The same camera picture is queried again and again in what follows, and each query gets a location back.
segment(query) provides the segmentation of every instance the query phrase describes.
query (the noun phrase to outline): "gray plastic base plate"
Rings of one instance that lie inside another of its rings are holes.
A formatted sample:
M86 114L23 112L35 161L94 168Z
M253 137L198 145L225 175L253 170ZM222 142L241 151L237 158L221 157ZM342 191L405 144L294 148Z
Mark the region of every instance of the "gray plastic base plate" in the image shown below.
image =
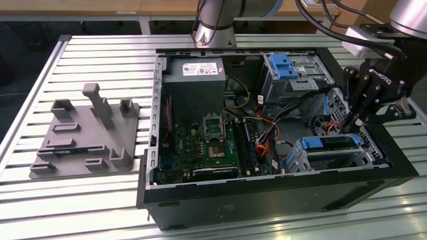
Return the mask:
M94 100L101 100L101 109L93 107L95 104L73 107L66 99L54 101L50 109L54 117L29 168L30 179L126 172L132 169L138 104L128 99L111 105L107 105L105 98Z

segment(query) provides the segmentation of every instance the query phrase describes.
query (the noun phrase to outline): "orange wire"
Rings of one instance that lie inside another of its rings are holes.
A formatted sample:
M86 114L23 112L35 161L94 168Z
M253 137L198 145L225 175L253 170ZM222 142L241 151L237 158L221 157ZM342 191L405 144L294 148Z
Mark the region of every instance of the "orange wire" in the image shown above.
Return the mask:
M262 116L261 116L261 114L260 114L260 111L257 110L257 113L256 113L256 115L257 115L257 117L260 117L266 123L272 123L272 121L269 121L266 118L264 118ZM274 124L273 125L273 127L274 127L274 131L276 131L276 136L274 136L274 138L273 138L273 140L274 141L277 141L277 139L278 139L278 135L280 135L280 129L278 129L278 127L277 127L277 125Z

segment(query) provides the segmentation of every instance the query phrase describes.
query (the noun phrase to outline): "aluminum extrusion table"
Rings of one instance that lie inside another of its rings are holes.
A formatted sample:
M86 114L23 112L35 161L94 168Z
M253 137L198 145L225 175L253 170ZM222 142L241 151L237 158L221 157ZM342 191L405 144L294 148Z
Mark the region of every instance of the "aluminum extrusion table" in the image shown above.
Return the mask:
M237 46L326 47L338 64L361 63L340 42L318 35L237 35ZM427 231L427 119L385 124L420 177L388 188L345 210L234 222L161 232L146 210L137 210L140 162L125 174L61 180L30 180L53 114L54 99L74 106L95 82L101 97L114 104L130 97L140 104L134 155L148 142L154 49L190 48L186 35L73 36L57 42L39 77L0 145L0 239L381 239L425 237Z

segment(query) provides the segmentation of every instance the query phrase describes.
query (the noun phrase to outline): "blue plastic latch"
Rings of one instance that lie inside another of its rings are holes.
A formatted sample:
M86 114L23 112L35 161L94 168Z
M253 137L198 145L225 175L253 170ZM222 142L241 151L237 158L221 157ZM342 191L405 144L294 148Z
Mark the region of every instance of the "blue plastic latch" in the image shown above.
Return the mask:
M286 160L285 160L285 162L284 162L284 164L282 164L282 167L281 167L281 169L285 169L285 167L288 166L288 164L289 164L289 162L290 162L290 160L292 160L292 158L293 158L293 152L290 153L290 155L288 156L288 158L286 158Z
M306 149L308 148L305 140L300 140L300 146L301 146L301 149Z
M358 136L357 135L352 135L352 140L353 140L354 145L358 147L360 144L361 144Z
M308 146L308 149L320 149L322 148L322 143L320 141L318 137L312 137L312 138L304 138L300 143L302 144L302 142L305 143L305 145Z
M297 79L300 77L285 54L270 54L269 61L278 79Z

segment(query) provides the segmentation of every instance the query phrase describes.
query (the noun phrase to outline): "cable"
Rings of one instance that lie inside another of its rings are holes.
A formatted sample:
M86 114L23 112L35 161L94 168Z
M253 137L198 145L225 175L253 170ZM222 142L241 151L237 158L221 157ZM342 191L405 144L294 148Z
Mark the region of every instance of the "cable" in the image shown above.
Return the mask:
M332 0L332 3L333 3L336 6L338 6L341 9L344 9L345 11L348 11L348 12L350 12L350 13L353 13L353 14L357 14L357 15L361 15L361 16L365 16L365 15L366 15L362 11L360 11L360 10L357 10L357 9L353 9L353 8L350 8L349 6L345 6L344 4L341 4L337 0Z
M293 148L293 144L289 141L276 141L274 144L286 144L290 148Z
M233 76L228 76L228 77L229 77L230 79L233 79L233 80L240 84L240 86L244 88L245 94L246 94L245 102L244 102L241 105L238 105L238 106L225 106L225 107L224 107L224 109L233 110L233 109L238 109L238 108L244 107L244 106L249 103L249 100L250 100L250 92L249 92L246 86L242 84L242 82L241 82L236 77L233 77Z
M325 26L322 26L313 19L313 17L310 16L308 11L305 10L300 1L301 0L294 0L294 4L296 4L296 7L297 7L300 14L306 19L306 21L318 29L318 31L322 32L325 35L328 35L329 37L332 37L342 42L348 42L350 44L356 44L358 46L370 48L380 56L385 57L386 59L393 60L394 58L397 58L398 60L404 60L406 58L406 56L401 52L401 50L397 47L394 47L393 45L381 44L378 42L362 40L360 38L342 35L334 31L329 30Z
M292 101L289 104L286 104L282 109L280 110L280 112L274 115L272 121L270 121L270 126L269 128L260 134L258 139L257 139L257 143L258 144L264 144L265 141L268 140L269 135L272 134L272 129L273 126L276 125L276 123L281 120L281 118L289 114L289 112L292 112L300 105L301 103L312 96L317 95L317 94L324 94L330 90L330 88L322 88L318 91L314 92L306 92L300 98L297 98L294 101Z
M218 15L217 15L217 19L216 19L216 23L214 23L214 27L213 27L213 33L212 33L210 39L209 39L209 40L206 41L206 43L204 44L205 46L209 45L209 43L212 42L212 39L213 39L213 36L214 36L214 33L216 33L216 28L217 28L217 26L218 26L221 14L222 14L224 3L225 3L225 0L221 0Z
M328 124L324 125L324 128L328 128L324 135L329 135L329 131L330 131L330 129L332 129L333 127L336 127L337 129L340 129L341 125L337 124L337 123L334 123L334 122L328 123Z
M161 144L166 142L169 131L170 131L169 98L165 99L165 116L166 116L166 131L165 131Z
M340 24L340 23L337 23L337 22L333 20L333 18L332 18L332 16L330 16L330 13L329 13L329 10L328 10L328 7L326 7L326 2L325 2L325 0L321 0L321 7L322 7L322 11L324 11L325 17L326 17L328 21L330 22L330 24L332 24L333 26L338 27L338 28L348 28L349 25Z
M254 120L262 120L261 118L258 117L254 117L254 116L238 116L237 114L234 114L232 111L229 111L228 109L222 108L222 110L230 115L233 116L234 118L237 119L254 119Z
M197 9L196 9L196 15L194 15L194 20L193 20L193 23L192 23L192 29L190 29L190 39L192 39L192 42L196 44L196 39L194 39L194 36L193 36L193 31L194 31L194 26L196 26L196 22L198 20L198 17L200 17L200 11L205 5L205 1L202 1L202 4L200 2L201 0L198 0L197 2ZM216 23L214 23L214 27L213 27L213 33L212 33L212 36L209 38L209 40L204 43L204 46L209 45L209 43L212 42L212 39L213 39L213 36L216 34L216 28L218 26L218 23L220 23L220 19L221 19L221 14L222 14L222 9L224 9L224 4L225 4L225 0L221 0L221 5L220 5L220 9L218 9L218 14L217 14L217 19L216 19Z
M196 27L196 23L197 23L198 17L200 17L200 10L204 7L204 5L205 5L205 1L204 0L198 0L197 9L196 9L196 12L194 12L194 20L193 20L193 23L192 23L190 34L189 34L193 44L196 44L196 39L194 39L194 34L193 34L194 33L194 27Z

